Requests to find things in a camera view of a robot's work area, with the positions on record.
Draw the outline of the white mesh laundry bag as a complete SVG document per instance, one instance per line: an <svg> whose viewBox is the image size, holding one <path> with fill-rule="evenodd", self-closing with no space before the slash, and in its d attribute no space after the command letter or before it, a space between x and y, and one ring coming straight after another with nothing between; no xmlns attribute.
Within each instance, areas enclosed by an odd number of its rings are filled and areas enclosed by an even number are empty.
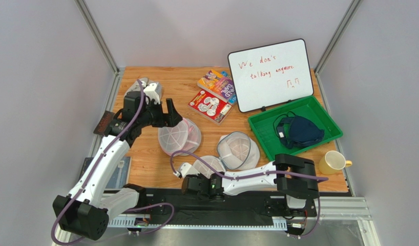
<svg viewBox="0 0 419 246"><path fill-rule="evenodd" d="M243 132L232 132L220 137L216 147L217 155L200 157L208 165L197 159L193 166L210 178L214 171L245 171L254 169L260 160L258 145Z"/></svg>

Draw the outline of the navy blue bra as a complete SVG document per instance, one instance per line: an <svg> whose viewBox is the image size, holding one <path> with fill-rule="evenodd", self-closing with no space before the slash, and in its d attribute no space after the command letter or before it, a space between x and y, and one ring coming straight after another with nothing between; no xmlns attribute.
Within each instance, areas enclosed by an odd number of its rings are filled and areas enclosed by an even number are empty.
<svg viewBox="0 0 419 246"><path fill-rule="evenodd" d="M279 115L273 122L276 137L288 148L305 148L320 143L325 132L311 120L294 112Z"/></svg>

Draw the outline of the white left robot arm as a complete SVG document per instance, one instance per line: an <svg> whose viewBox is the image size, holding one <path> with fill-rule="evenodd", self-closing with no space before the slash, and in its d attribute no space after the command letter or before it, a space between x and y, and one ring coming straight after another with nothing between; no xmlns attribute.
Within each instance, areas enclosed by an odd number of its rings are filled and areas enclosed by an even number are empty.
<svg viewBox="0 0 419 246"><path fill-rule="evenodd" d="M81 239L98 240L108 223L121 213L138 205L141 188L127 185L102 201L106 185L119 162L127 154L142 129L175 127L182 120L171 98L166 99L167 112L162 104L143 91L132 91L124 97L123 108L109 122L94 159L66 196L58 195L52 207L56 220L51 236L57 228L79 235Z"/></svg>

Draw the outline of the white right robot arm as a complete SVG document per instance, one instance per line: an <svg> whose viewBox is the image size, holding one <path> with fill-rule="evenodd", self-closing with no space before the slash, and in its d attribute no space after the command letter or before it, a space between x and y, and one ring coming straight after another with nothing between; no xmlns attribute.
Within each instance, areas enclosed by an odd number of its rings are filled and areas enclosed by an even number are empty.
<svg viewBox="0 0 419 246"><path fill-rule="evenodd" d="M318 184L326 181L316 175L315 163L306 158L277 154L266 165L237 172L219 172L207 178L191 164L184 162L174 174L183 178L181 192L202 201L223 201L226 196L275 188L297 200L313 200L320 196Z"/></svg>

